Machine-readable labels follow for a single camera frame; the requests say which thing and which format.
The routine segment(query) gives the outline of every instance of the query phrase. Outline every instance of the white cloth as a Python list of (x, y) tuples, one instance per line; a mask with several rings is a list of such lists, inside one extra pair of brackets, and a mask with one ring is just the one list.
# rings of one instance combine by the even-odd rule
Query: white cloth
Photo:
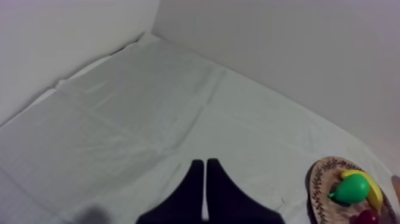
[(0, 128), (0, 223), (73, 222), (96, 207), (132, 224), (191, 159), (219, 158), (250, 197), (309, 223), (305, 175), (336, 155), (399, 205), (361, 141), (293, 101), (153, 36), (70, 79)]

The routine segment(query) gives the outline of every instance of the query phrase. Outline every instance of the banana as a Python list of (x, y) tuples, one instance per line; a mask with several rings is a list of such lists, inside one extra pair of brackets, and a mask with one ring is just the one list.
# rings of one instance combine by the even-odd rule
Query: banana
[(382, 196), (382, 192), (381, 192), (378, 184), (376, 184), (376, 182), (371, 178), (371, 176), (368, 173), (360, 171), (360, 170), (347, 170), (347, 171), (343, 172), (341, 176), (343, 179), (346, 179), (347, 177), (354, 175), (354, 174), (362, 175), (364, 178), (366, 178), (366, 180), (370, 184), (370, 192), (368, 193), (367, 199), (368, 199), (370, 205), (374, 209), (376, 209), (378, 214), (380, 214), (380, 209), (381, 209), (382, 203), (383, 203), (383, 196)]

